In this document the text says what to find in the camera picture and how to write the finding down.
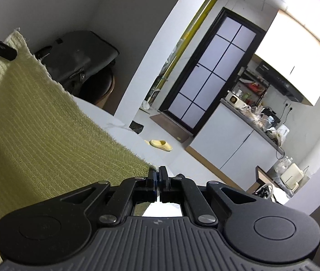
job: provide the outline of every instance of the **towel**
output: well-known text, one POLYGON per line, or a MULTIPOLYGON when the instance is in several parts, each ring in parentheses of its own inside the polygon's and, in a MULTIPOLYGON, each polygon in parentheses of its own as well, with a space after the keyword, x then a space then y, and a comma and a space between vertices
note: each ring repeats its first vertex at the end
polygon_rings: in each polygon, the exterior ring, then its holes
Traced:
POLYGON ((0 218, 99 180, 147 176, 149 165, 78 108, 19 32, 5 43, 18 55, 0 57, 0 218))

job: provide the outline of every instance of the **small cabinet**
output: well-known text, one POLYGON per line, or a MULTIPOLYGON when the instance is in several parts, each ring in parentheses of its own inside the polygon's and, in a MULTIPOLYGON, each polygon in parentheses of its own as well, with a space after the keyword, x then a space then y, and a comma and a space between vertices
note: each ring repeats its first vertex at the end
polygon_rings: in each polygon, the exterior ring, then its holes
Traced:
POLYGON ((252 131, 239 116, 220 104, 190 147, 220 169, 252 131))
POLYGON ((255 168, 268 171, 276 161, 275 148, 253 131, 220 170, 246 191, 256 181, 255 168))
POLYGON ((255 54, 302 93, 308 105, 320 97, 320 42, 296 20, 279 11, 255 54))

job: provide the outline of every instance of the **white table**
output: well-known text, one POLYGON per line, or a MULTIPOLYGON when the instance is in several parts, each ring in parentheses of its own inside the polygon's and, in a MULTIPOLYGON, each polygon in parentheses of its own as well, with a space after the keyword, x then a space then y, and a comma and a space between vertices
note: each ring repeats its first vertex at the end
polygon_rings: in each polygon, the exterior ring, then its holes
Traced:
MULTIPOLYGON (((77 97, 73 98, 83 113, 139 158, 156 167, 167 166, 153 150, 149 149, 149 145, 140 136, 126 127, 119 119, 89 102, 77 97)), ((174 176, 168 166, 167 170, 169 176, 174 176)))

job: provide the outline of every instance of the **yellow slipper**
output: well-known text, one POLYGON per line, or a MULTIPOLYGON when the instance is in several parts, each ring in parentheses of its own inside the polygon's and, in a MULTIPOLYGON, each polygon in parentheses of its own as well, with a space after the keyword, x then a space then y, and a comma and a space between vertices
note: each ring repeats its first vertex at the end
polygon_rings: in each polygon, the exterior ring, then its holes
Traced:
POLYGON ((169 145, 165 140, 154 140, 154 139, 152 139, 150 141, 150 145, 152 145, 155 148, 167 151, 167 152, 170 152, 173 149, 173 147, 171 145, 169 145))

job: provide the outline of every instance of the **wooden floor trim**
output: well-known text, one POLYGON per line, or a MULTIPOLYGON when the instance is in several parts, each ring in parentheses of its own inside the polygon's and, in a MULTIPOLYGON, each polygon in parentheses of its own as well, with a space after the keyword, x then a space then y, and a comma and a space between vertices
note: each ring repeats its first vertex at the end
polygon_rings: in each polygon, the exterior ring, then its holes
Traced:
POLYGON ((192 155, 195 159, 197 159, 201 164, 203 164, 206 168, 208 168, 211 172, 213 172, 217 177, 223 180, 227 185, 234 187, 236 189, 242 190, 240 186, 238 186, 228 176, 226 176, 223 172, 221 172, 218 168, 216 168, 213 164, 211 164, 207 159, 205 159, 201 154, 199 154, 191 146, 187 146, 185 150, 190 155, 192 155))

